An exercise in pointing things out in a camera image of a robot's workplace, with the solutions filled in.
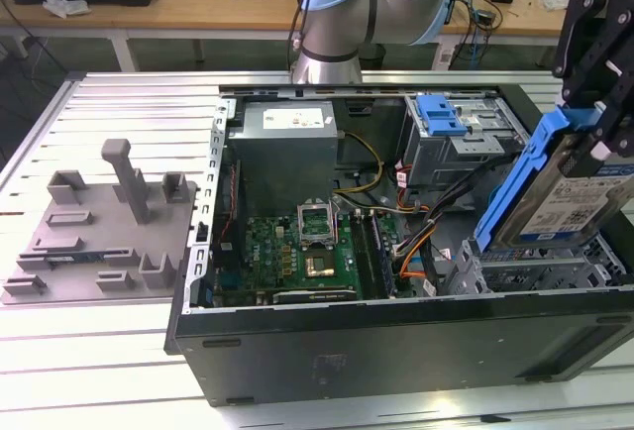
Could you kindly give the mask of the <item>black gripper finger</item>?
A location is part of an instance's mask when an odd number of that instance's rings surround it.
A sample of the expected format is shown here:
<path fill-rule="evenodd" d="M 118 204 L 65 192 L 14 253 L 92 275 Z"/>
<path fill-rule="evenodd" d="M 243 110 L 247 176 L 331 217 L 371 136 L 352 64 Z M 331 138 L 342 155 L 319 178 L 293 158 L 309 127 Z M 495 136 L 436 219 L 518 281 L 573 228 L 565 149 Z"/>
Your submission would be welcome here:
<path fill-rule="evenodd" d="M 610 154 L 633 156 L 633 57 L 607 54 L 595 77 L 595 110 L 591 155 L 605 161 Z"/>
<path fill-rule="evenodd" d="M 570 107 L 595 102 L 596 75 L 610 53 L 606 37 L 608 0 L 570 0 L 552 73 L 563 80 L 562 97 Z M 614 53 L 628 54 L 627 42 Z"/>

